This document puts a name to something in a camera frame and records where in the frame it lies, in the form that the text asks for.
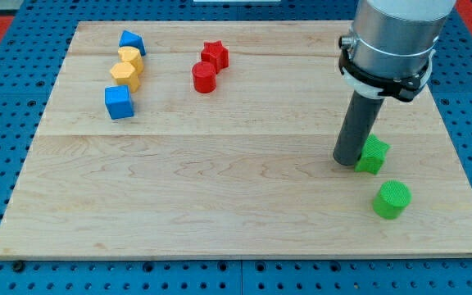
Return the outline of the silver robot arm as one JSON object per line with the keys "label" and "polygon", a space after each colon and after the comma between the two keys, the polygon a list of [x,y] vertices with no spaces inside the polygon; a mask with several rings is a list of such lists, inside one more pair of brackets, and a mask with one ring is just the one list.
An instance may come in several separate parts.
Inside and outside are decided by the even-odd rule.
{"label": "silver robot arm", "polygon": [[455,0],[360,0],[341,36],[338,68],[364,98],[412,101],[431,76],[434,46]]}

